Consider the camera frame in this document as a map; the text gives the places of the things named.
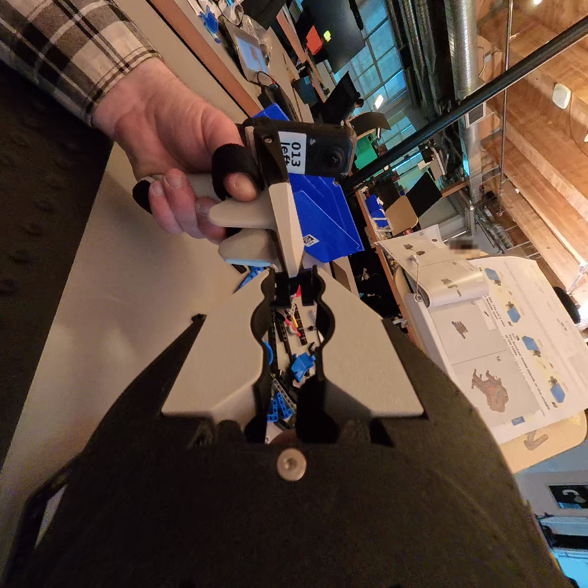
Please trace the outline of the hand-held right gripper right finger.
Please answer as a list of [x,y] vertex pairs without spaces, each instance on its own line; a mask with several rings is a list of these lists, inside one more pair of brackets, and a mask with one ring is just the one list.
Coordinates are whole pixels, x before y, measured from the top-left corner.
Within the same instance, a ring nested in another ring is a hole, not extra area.
[[312,269],[312,287],[322,342],[315,375],[300,390],[298,438],[334,443],[350,422],[422,417],[386,321],[323,269]]

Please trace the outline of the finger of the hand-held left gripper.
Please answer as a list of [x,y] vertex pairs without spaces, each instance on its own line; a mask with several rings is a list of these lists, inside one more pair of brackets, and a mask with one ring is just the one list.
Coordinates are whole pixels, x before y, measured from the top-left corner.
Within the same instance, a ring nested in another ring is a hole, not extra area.
[[270,185],[268,190],[285,271],[289,278],[294,278],[302,266],[305,245],[292,188],[288,182],[282,182]]

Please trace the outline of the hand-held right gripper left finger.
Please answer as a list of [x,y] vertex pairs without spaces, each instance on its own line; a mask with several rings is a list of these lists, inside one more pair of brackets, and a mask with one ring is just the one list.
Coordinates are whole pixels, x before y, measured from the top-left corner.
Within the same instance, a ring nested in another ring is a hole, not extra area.
[[265,269],[207,316],[163,415],[232,420],[242,429],[254,418],[254,384],[262,375],[265,347],[255,338],[252,319],[265,301],[264,282],[274,277]]

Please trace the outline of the black connector assembly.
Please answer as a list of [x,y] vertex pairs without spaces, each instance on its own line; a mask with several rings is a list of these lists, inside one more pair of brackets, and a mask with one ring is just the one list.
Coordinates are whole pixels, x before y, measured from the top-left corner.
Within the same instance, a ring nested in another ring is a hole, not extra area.
[[295,277],[281,272],[275,275],[275,298],[272,308],[285,310],[292,305],[293,298],[301,298],[302,306],[313,306],[316,302],[315,269],[303,269]]

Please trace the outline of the building instruction booklet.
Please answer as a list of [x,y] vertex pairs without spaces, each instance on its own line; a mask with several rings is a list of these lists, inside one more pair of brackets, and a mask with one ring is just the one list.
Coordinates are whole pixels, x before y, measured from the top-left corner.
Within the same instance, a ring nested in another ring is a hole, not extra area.
[[420,293],[454,372],[452,379],[491,426],[529,418],[540,407],[491,310],[489,282],[437,227],[381,240],[379,248]]

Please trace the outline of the grey desk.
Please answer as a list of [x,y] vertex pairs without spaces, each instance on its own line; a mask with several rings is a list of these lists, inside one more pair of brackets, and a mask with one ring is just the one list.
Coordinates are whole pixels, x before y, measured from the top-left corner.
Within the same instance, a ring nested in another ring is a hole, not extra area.
[[[220,88],[157,1],[115,2],[167,68],[234,124],[260,111],[251,97],[243,111]],[[158,177],[136,179],[106,137],[111,154],[1,466],[2,577],[29,496],[84,449],[124,388],[187,327],[198,299],[218,304],[236,280],[217,244],[158,225],[148,201]]]

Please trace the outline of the printed task sheet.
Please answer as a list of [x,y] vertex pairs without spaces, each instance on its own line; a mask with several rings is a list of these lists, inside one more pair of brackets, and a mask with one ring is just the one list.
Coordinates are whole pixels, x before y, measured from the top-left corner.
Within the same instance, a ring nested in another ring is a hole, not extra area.
[[472,260],[502,349],[476,359],[468,392],[499,444],[587,408],[587,345],[535,261]]

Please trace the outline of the person's left hand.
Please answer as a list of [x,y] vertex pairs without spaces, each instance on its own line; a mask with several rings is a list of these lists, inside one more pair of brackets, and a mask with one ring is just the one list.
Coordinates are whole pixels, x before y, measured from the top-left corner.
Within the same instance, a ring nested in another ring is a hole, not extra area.
[[215,202],[191,187],[187,174],[210,173],[214,152],[241,145],[237,126],[186,87],[158,58],[126,74],[95,108],[92,124],[126,153],[136,179],[158,177],[148,201],[172,234],[220,244],[226,230],[211,223]]

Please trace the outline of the blue bin with square tag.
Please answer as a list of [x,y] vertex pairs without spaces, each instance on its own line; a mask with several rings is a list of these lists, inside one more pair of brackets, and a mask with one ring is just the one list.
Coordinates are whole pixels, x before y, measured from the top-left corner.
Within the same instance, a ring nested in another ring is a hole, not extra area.
[[362,252],[364,247],[343,194],[357,138],[347,125],[290,121],[273,104],[254,115],[264,141],[278,139],[298,211],[305,251],[321,262]]

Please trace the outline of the green screen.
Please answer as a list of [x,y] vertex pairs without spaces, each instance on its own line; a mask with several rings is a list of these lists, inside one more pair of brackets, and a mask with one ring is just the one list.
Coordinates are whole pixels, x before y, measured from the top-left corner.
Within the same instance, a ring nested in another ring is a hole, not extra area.
[[374,146],[377,136],[371,132],[358,138],[355,150],[355,169],[361,170],[378,158],[377,146]]

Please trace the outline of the blue curved panel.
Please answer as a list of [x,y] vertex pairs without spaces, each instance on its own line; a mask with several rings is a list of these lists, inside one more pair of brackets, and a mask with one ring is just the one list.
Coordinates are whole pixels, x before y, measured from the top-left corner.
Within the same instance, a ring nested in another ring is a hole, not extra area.
[[239,282],[238,286],[235,289],[235,292],[242,289],[245,285],[253,281],[255,278],[259,276],[260,273],[264,272],[267,268],[263,266],[248,266],[248,271],[246,272],[245,277]]

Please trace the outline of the blue folded panel piece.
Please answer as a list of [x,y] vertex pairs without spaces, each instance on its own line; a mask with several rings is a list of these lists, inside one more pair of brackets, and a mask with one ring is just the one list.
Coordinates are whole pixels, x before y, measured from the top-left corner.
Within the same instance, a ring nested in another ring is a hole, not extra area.
[[301,355],[293,355],[290,364],[290,371],[294,379],[301,384],[305,378],[315,369],[316,357],[314,354],[303,353]]

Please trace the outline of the long black beam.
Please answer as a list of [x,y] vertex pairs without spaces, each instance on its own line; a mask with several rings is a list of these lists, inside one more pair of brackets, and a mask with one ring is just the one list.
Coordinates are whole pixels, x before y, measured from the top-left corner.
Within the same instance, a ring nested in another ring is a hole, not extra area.
[[270,330],[268,331],[268,341],[273,353],[273,361],[271,364],[271,371],[273,374],[278,374],[279,367],[279,326],[276,318],[276,311],[274,308],[270,309]]

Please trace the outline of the blue L-shaped beam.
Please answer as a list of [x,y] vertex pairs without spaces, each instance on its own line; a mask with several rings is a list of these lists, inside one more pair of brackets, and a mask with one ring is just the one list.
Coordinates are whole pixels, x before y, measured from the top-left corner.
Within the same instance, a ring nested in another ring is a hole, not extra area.
[[295,409],[287,397],[281,392],[273,394],[267,414],[268,423],[283,421],[289,423],[295,415]]

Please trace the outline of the small blue background bin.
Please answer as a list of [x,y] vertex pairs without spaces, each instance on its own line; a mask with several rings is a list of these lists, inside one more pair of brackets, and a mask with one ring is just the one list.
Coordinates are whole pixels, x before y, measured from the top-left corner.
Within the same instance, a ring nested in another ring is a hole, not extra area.
[[370,214],[371,219],[375,223],[375,226],[379,229],[389,229],[389,224],[387,217],[385,215],[385,211],[377,195],[369,195],[365,199],[365,205],[367,211]]

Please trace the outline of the small grey tablet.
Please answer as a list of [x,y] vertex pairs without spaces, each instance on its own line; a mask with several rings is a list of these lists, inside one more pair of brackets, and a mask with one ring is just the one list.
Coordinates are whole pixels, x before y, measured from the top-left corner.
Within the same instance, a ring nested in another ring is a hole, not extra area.
[[258,73],[270,74],[261,46],[255,37],[237,29],[231,33],[239,65],[244,77],[254,82]]

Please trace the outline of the black monitor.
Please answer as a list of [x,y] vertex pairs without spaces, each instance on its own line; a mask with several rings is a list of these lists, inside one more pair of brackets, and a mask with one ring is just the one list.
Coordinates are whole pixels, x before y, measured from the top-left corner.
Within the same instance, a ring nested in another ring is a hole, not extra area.
[[301,6],[325,43],[332,73],[338,73],[365,47],[357,1],[302,1]]

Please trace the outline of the black floor pole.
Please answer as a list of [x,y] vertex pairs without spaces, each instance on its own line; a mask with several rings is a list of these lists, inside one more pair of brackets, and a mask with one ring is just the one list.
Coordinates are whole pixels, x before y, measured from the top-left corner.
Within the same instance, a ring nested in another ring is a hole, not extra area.
[[577,42],[584,39],[585,36],[587,36],[587,17],[580,19],[577,23],[568,27],[565,31],[554,37],[554,39],[549,40],[547,43],[533,51],[513,67],[480,87],[471,95],[463,99],[460,104],[451,111],[428,123],[422,129],[416,131],[408,138],[398,143],[393,149],[387,151],[384,155],[379,156],[376,160],[366,165],[357,173],[342,180],[341,187],[343,193],[349,195],[358,188],[364,186],[370,178],[383,171],[387,165],[393,164],[398,159],[403,158],[411,150],[459,121],[470,111],[479,107],[497,94],[504,92],[511,87],[511,85],[517,83],[536,69],[577,44]]

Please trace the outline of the silver air duct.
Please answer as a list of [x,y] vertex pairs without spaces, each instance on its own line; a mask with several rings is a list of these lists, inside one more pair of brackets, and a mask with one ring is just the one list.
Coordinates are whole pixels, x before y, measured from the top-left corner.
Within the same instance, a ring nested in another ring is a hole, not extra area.
[[[480,87],[478,64],[478,27],[474,1],[445,1],[447,34],[453,73],[455,97],[460,105]],[[479,125],[470,123],[468,116],[475,107],[466,107],[460,120],[460,138],[468,160],[479,158],[481,140]]]

